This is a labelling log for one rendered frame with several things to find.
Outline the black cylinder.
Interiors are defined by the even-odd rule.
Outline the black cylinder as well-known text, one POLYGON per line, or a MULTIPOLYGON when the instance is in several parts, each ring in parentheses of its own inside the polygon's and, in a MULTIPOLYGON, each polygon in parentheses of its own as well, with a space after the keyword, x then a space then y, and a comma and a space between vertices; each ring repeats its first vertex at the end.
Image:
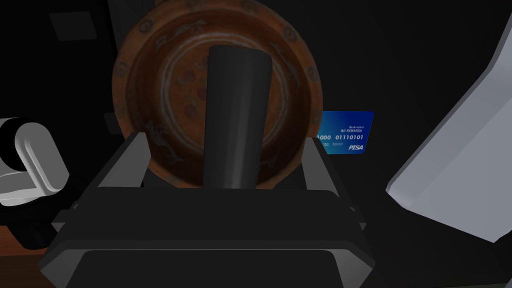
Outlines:
POLYGON ((205 189, 255 189, 273 64, 261 50, 209 49, 203 152, 205 189))

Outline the brown patterned bowl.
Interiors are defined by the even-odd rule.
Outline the brown patterned bowl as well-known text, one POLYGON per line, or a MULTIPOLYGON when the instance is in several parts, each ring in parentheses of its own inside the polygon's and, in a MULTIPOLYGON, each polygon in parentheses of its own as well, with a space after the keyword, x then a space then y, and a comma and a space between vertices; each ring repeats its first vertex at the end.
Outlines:
POLYGON ((154 0, 128 32, 112 73, 115 117, 125 137, 147 136, 149 169, 179 188, 203 182, 209 49, 264 51, 272 79, 257 180, 271 189, 300 164, 321 126, 314 58, 296 29, 257 0, 154 0))

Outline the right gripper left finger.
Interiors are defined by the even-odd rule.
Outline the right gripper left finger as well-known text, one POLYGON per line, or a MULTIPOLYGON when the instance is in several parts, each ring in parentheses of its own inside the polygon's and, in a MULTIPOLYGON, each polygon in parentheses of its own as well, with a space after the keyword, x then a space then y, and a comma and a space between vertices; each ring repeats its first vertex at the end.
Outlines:
POLYGON ((151 159, 146 133, 132 132, 85 189, 118 191, 139 188, 151 159))

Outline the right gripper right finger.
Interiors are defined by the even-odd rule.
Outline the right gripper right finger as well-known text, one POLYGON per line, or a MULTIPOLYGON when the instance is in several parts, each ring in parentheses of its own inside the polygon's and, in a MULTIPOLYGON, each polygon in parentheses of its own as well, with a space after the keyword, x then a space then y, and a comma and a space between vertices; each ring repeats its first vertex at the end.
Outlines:
POLYGON ((318 138, 306 138, 301 164, 308 190, 331 191, 343 202, 351 202, 339 173, 318 138))

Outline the blue bank card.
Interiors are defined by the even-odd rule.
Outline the blue bank card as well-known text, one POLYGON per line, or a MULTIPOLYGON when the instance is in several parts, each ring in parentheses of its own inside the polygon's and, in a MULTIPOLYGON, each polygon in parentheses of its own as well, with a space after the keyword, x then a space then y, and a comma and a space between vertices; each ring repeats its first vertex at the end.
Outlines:
POLYGON ((323 111, 317 138, 327 154, 362 154, 372 121, 372 111, 323 111))

